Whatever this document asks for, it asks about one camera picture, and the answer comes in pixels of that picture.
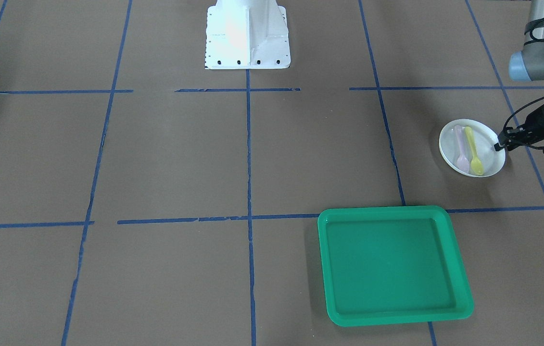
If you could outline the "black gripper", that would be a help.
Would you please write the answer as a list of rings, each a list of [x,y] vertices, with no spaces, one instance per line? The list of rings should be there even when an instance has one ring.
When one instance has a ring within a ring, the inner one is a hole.
[[[543,141],[544,140],[544,107],[539,107],[532,111],[525,123],[518,128],[504,127],[498,134],[498,142],[494,144],[494,151],[502,150],[512,151],[519,147],[526,147],[539,150],[539,147],[529,144],[525,141]]]

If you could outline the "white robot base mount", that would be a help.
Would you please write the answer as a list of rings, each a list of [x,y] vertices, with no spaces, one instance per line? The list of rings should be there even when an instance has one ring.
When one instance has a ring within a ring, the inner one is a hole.
[[[291,65],[285,7],[275,0],[217,0],[206,12],[204,67],[286,69]]]

